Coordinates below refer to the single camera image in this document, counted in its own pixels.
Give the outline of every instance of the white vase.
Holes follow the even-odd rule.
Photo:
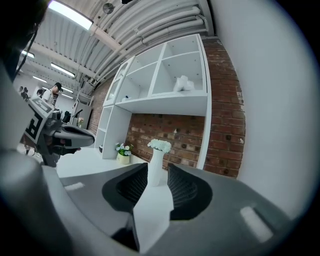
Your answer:
[[[156,187],[159,185],[161,177],[163,175],[163,159],[165,152],[157,149],[153,149],[153,156],[148,165],[148,185]]]
[[[123,164],[123,165],[127,165],[130,163],[129,155],[121,155],[118,153],[118,155],[116,156],[116,159],[120,164]]]

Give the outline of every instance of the ceiling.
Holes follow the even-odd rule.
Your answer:
[[[74,98],[79,91],[89,95],[110,78],[119,65],[165,41],[200,33],[213,36],[207,0],[62,0],[93,21],[89,30],[48,9],[30,52],[23,73],[56,82],[70,89]],[[111,14],[103,5],[111,3]],[[51,67],[54,63],[75,74],[75,78]]]

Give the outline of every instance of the white shirt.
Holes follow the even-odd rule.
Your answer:
[[[51,89],[48,89],[43,93],[42,99],[52,106],[54,103],[54,94],[52,93]]]

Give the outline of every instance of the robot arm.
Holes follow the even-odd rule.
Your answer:
[[[95,142],[94,136],[86,130],[64,124],[60,112],[40,97],[30,99],[28,105],[34,115],[24,134],[35,144],[45,165],[56,167],[60,156],[74,154]]]

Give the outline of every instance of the white table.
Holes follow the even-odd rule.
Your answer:
[[[130,156],[131,165],[145,162],[137,156]],[[116,159],[102,159],[97,148],[83,147],[74,154],[61,156],[57,174],[60,178],[66,178],[102,173],[125,166]],[[147,185],[133,209],[140,253],[146,253],[169,227],[174,204],[167,182],[168,172],[163,170],[159,186]]]

